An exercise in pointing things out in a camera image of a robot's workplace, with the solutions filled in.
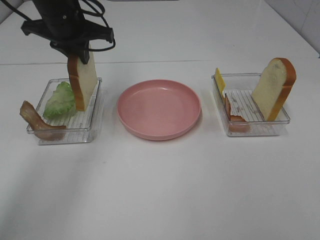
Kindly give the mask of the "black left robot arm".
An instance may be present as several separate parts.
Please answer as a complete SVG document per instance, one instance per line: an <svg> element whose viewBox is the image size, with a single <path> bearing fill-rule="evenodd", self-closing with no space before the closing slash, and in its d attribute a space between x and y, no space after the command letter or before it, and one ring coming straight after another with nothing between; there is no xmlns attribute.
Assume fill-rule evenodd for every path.
<svg viewBox="0 0 320 240"><path fill-rule="evenodd" d="M82 9L78 0L34 0L41 19L26 20L21 26L28 36L37 35L50 41L50 47L66 57L75 55L83 64L89 52L115 48L114 31L109 27L104 6L98 0L85 0L92 11Z"/></svg>

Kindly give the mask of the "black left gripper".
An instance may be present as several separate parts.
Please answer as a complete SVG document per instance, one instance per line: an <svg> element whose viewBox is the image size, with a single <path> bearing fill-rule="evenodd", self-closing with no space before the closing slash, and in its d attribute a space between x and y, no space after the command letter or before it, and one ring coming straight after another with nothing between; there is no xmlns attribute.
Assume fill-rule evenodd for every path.
<svg viewBox="0 0 320 240"><path fill-rule="evenodd" d="M44 14L41 19L24 21L21 30L26 36L34 34L49 40L51 47L62 49L68 59L75 54L83 64L88 64L89 51L104 52L114 48L114 32L104 18L106 10L104 7L92 9L87 11L76 7L57 15ZM89 47L92 40L105 40L112 46L94 49Z"/></svg>

